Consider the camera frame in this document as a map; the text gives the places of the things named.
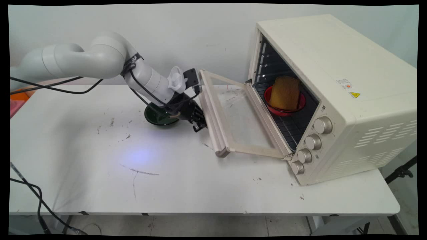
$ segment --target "dark green bowl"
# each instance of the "dark green bowl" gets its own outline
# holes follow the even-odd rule
[[[170,116],[169,113],[167,113],[163,108],[158,107],[154,103],[150,103],[144,111],[145,119],[151,124],[157,125],[157,126],[167,126],[173,123],[178,122],[178,118],[167,118],[159,115],[157,112],[155,112],[152,108],[157,110],[158,112],[162,113],[163,115]]]

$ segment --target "toaster oven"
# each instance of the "toaster oven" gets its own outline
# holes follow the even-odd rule
[[[417,69],[332,15],[258,22],[253,45],[245,83],[200,70],[218,157],[284,159],[300,184],[314,184],[382,167],[416,139]],[[299,79],[306,98],[291,116],[266,107],[278,76]],[[218,84],[239,101],[226,105]]]

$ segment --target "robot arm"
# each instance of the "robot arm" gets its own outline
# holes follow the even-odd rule
[[[179,118],[194,123],[196,132],[206,126],[204,118],[200,117],[203,112],[194,100],[179,104],[189,98],[184,90],[199,82],[194,69],[191,73],[183,73],[179,67],[174,67],[169,77],[165,78],[146,65],[135,48],[115,32],[99,34],[88,51],[77,44],[50,45],[29,52],[18,67],[10,67],[12,77],[34,83],[73,76],[106,79],[119,74],[129,87],[157,106],[164,107],[172,115],[180,112]],[[186,84],[190,78],[192,84]],[[166,105],[151,97],[135,79]],[[24,86],[23,83],[11,81],[10,90]]]

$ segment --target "label sticker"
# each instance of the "label sticker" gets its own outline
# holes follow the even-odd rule
[[[360,96],[358,90],[347,79],[336,80],[336,83],[340,85],[343,90],[347,91],[352,98],[358,98]]]
[[[358,94],[358,93],[354,93],[354,92],[350,92],[350,94],[351,94],[354,98],[357,98],[358,96],[360,96],[360,94]]]

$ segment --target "oven door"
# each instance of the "oven door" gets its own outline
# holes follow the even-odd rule
[[[213,148],[218,157],[230,152],[283,159],[289,149],[265,105],[250,84],[200,70],[199,95]]]

